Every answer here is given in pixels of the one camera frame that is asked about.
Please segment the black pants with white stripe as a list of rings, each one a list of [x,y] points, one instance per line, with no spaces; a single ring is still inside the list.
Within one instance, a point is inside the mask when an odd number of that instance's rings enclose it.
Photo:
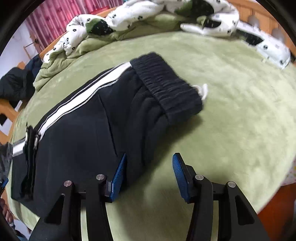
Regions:
[[[166,129],[198,114],[206,96],[206,85],[188,84],[156,53],[104,70],[14,143],[11,198],[43,216],[65,181],[84,187],[104,174],[108,183],[123,154],[127,188]]]

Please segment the grey jeans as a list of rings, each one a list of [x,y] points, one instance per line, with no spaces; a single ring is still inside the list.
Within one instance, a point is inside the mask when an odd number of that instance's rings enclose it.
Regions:
[[[6,179],[13,158],[13,145],[6,143],[0,146],[0,178]]]

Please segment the green fleece bed blanket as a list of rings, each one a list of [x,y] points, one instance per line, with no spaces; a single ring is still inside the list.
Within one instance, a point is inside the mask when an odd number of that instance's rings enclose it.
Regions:
[[[283,70],[239,40],[167,32],[116,41],[82,55],[20,112],[11,137],[103,70],[156,52],[191,85],[208,84],[204,109],[170,128],[149,169],[107,213],[115,240],[184,240],[192,215],[177,186],[176,152],[216,183],[235,182],[256,211],[279,189],[295,158],[295,66]]]

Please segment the black jacket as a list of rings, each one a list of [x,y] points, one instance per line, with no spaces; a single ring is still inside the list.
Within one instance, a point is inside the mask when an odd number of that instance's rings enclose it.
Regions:
[[[1,78],[1,99],[8,100],[13,108],[19,101],[29,101],[35,92],[34,80],[32,71],[12,68]]]

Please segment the navy blue garment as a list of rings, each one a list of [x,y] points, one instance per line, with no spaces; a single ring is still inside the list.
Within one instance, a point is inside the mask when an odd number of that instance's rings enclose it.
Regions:
[[[36,76],[38,75],[42,65],[43,65],[43,61],[40,58],[39,54],[37,54],[25,66],[25,70],[31,71],[32,75],[33,75],[33,77],[35,79]]]

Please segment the white patterned duvet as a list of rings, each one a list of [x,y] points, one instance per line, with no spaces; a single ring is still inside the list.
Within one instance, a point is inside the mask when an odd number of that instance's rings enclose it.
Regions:
[[[39,91],[75,59],[111,42],[179,30],[219,38],[239,33],[279,68],[290,61],[289,47],[264,32],[257,19],[241,21],[230,1],[127,1],[105,17],[74,17],[66,33],[43,54],[34,88]]]

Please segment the pink curtain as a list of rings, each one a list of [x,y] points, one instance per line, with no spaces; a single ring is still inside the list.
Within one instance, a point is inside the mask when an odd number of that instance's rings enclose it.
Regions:
[[[44,1],[27,18],[26,25],[41,52],[65,32],[66,25],[80,14],[93,14],[123,4],[121,0]]]

